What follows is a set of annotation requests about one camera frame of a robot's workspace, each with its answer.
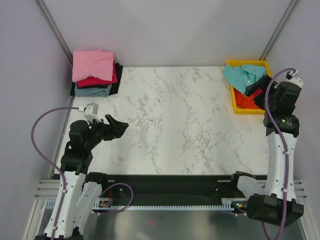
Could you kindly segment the teal t shirt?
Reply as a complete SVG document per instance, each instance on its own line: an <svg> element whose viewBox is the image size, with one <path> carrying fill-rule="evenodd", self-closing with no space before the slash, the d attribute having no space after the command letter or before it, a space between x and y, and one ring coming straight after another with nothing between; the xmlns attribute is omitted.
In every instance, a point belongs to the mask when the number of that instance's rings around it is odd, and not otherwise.
<svg viewBox="0 0 320 240"><path fill-rule="evenodd" d="M223 69L226 81L237 91L244 94L246 87L253 85L266 75L267 70L263 66L243 64L241 66L230 66L227 64Z"/></svg>

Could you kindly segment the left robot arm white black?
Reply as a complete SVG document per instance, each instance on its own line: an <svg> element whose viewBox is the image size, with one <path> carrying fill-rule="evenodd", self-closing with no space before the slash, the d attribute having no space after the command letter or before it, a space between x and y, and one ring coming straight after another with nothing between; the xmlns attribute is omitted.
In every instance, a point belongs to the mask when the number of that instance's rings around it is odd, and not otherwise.
<svg viewBox="0 0 320 240"><path fill-rule="evenodd" d="M95 116L77 120L70 125L69 142L58 168L60 182L50 220L37 240L82 240L84 228L98 197L106 196L110 185L106 174L89 173L92 150L101 141L123 136L128 123L105 115L107 123Z"/></svg>

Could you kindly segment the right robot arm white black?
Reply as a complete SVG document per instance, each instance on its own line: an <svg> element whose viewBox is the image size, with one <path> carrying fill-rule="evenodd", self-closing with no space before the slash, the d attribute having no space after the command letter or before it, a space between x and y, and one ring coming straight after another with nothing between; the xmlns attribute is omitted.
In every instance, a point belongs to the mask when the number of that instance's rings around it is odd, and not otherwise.
<svg viewBox="0 0 320 240"><path fill-rule="evenodd" d="M304 214L294 188L294 153L300 123L293 111L302 87L300 76L288 72L285 81L277 83L265 75L246 88L245 95L255 94L254 103L265 111L267 179L261 187L255 176L237 171L229 184L233 196L244 195L247 199L246 214L250 219L284 228Z"/></svg>

